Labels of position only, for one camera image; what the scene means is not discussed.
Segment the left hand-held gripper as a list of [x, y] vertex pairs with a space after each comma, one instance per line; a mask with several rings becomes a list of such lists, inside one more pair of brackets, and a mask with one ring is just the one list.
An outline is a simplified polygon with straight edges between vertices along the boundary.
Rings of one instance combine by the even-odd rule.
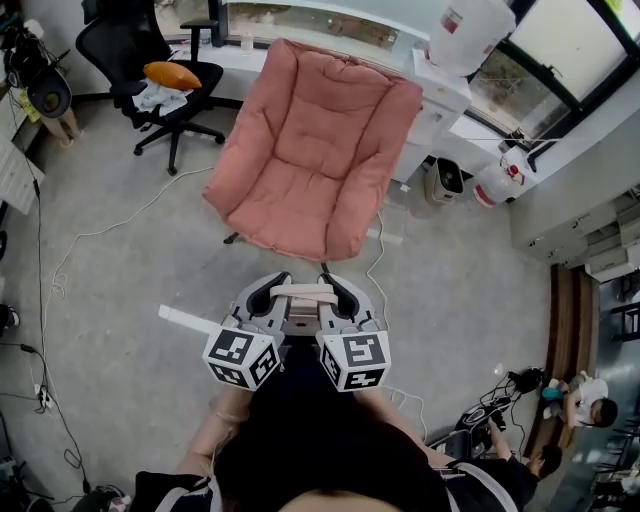
[[219, 382], [256, 391], [279, 369], [288, 299], [272, 289], [291, 283], [287, 271], [258, 279], [240, 292], [223, 323], [213, 326], [202, 360]]

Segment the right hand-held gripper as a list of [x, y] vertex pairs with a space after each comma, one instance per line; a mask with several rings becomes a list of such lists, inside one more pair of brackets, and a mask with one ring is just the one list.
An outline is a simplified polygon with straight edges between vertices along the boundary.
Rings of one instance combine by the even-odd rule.
[[319, 362], [338, 392], [377, 388], [384, 382], [391, 355], [388, 332], [375, 318], [369, 297], [350, 281], [323, 272], [319, 284], [332, 287], [335, 304], [320, 306], [316, 333]]

